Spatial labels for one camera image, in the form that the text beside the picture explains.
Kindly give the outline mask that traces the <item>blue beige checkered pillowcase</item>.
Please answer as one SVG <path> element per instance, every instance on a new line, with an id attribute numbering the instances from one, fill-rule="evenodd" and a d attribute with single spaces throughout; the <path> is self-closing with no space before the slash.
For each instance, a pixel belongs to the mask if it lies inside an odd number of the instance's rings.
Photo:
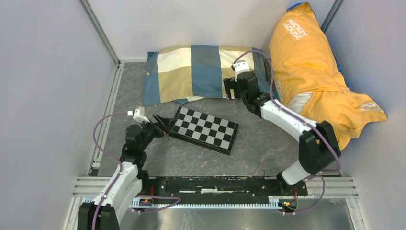
<path id="1" fill-rule="evenodd" d="M 184 45 L 149 52 L 142 105 L 225 98 L 223 80 L 234 77 L 232 63 L 241 54 L 257 75 L 260 90 L 269 92 L 269 65 L 257 51 L 249 46 Z"/>

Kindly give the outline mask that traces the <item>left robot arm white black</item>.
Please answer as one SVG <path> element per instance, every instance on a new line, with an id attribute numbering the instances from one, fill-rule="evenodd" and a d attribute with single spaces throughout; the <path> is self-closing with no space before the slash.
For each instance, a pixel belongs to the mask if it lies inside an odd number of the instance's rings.
<path id="1" fill-rule="evenodd" d="M 145 195 L 150 190 L 149 175 L 143 170 L 147 155 L 145 150 L 155 138 L 170 133 L 174 118 L 153 115 L 154 122 L 148 120 L 139 109 L 128 111 L 136 125 L 125 130 L 125 144 L 117 169 L 107 185 L 90 203 L 82 203 L 78 210 L 79 230 L 118 230 L 121 221 L 137 195 Z"/>

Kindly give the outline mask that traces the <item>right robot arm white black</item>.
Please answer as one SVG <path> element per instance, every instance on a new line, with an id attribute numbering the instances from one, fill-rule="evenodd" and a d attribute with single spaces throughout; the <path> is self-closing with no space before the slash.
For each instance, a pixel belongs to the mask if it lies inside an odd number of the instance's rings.
<path id="1" fill-rule="evenodd" d="M 332 125 L 298 115 L 268 93 L 262 93 L 253 71 L 242 72 L 223 80 L 226 97 L 243 101 L 257 116 L 276 124 L 299 143 L 298 160 L 277 175 L 277 191 L 288 196 L 296 183 L 323 171 L 329 164 L 340 166 L 341 152 Z"/>

